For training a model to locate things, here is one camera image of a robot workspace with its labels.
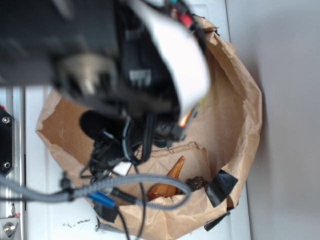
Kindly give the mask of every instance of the white wall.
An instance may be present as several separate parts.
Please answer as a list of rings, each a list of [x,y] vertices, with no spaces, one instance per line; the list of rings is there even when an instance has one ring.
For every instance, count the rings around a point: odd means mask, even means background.
[[[320,1],[226,0],[230,40],[264,95],[247,181],[253,240],[320,239]]]

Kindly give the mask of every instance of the orange wooden piece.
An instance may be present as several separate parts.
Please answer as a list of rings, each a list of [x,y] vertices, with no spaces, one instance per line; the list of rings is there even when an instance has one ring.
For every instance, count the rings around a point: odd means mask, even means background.
[[[181,156],[167,175],[172,178],[178,179],[180,171],[181,171],[185,161],[186,161],[186,157]],[[148,198],[151,201],[151,200],[156,199],[158,197],[165,197],[165,198],[172,197],[173,195],[176,195],[177,192],[178,192],[178,188],[176,188],[175,186],[163,184],[163,183],[158,183],[150,189],[150,191],[148,193]]]

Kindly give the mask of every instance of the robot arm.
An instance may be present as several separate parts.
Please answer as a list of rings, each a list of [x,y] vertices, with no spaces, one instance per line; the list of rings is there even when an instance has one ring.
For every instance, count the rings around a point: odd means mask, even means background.
[[[182,140],[210,86],[202,31],[181,1],[4,1],[0,84],[52,84],[95,111],[93,174]],[[142,159],[134,152],[143,145]]]

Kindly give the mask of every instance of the crumpled paper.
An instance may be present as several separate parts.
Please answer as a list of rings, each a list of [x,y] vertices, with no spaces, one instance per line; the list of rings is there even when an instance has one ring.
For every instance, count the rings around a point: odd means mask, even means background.
[[[238,179],[231,194],[217,207],[213,207],[204,188],[191,194],[190,200],[174,211],[147,209],[144,239],[177,239],[234,208],[245,185],[257,152],[262,126],[262,94],[256,82],[236,54],[236,46],[224,41],[217,27],[205,18],[197,17],[205,31],[207,62],[211,74],[211,89],[199,107],[184,141],[170,149],[155,148],[151,158],[139,169],[142,173],[166,175],[182,155],[186,156],[180,179],[203,176],[208,181],[223,169]],[[86,109],[61,98],[53,92],[43,107],[37,124],[37,133],[49,148],[52,156],[68,172],[76,186],[88,183],[79,179],[79,171],[87,163],[93,141],[80,129],[77,122]],[[148,190],[152,184],[145,184]],[[137,185],[123,186],[140,196]],[[158,204],[179,202],[184,196],[159,197]],[[142,208],[121,205],[130,234],[138,233]],[[123,230],[120,218],[114,223],[100,220]]]

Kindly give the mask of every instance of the gray braided cable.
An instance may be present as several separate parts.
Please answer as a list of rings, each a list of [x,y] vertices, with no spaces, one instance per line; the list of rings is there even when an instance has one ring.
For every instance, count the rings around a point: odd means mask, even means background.
[[[116,178],[107,178],[107,179],[95,181],[91,185],[85,185],[81,188],[74,189],[73,197],[81,198],[106,188],[113,188],[119,185],[130,184],[130,183],[142,183],[142,182],[172,185],[179,188],[185,193],[185,197],[179,203],[176,203],[173,205],[159,205],[159,204],[148,202],[146,206],[150,208],[160,209],[160,210],[174,210],[179,208],[183,204],[185,204],[190,197],[191,189],[185,183],[169,176],[155,175],[155,174],[138,174],[138,175],[119,176]],[[2,174],[0,174],[0,185],[9,187],[14,192],[21,194],[22,197],[31,201],[38,201],[38,202],[45,202],[45,203],[60,203],[60,202],[68,201],[70,197],[70,194],[68,192],[58,192],[54,194],[39,193],[37,191],[20,186],[19,184],[6,179],[6,177]],[[143,202],[137,199],[136,204],[143,205]]]

